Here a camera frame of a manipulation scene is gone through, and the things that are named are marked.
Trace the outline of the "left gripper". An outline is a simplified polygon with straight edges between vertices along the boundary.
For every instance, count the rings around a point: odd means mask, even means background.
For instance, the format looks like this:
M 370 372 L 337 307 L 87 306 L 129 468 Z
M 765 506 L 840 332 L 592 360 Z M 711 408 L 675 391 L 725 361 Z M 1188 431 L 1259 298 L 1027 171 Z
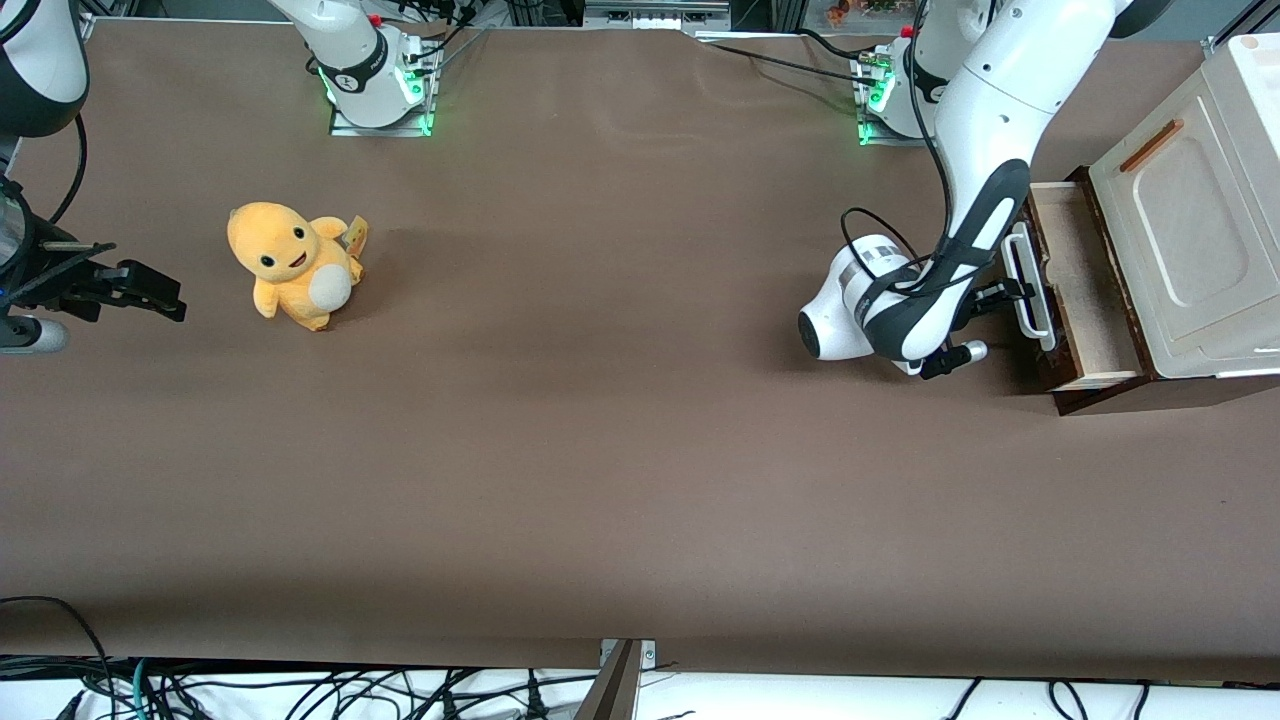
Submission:
M 952 348 L 952 333 L 963 329 L 974 313 L 993 313 L 1000 307 L 1025 302 L 1033 297 L 1036 297 L 1036 287 L 1018 279 L 998 279 L 973 288 L 956 306 L 950 327 L 943 336 L 942 350 L 950 351 Z

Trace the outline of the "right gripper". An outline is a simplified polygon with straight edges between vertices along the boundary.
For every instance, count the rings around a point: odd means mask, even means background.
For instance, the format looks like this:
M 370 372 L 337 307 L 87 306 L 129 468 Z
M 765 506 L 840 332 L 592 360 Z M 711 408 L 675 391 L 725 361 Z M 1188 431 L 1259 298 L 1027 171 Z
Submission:
M 96 322 L 102 305 L 118 305 L 125 293 L 128 305 L 186 320 L 187 305 L 180 299 L 180 283 L 138 261 L 105 266 L 93 260 L 99 250 L 33 250 L 3 268 L 3 314 L 12 309 L 42 307 L 65 313 L 82 322 Z

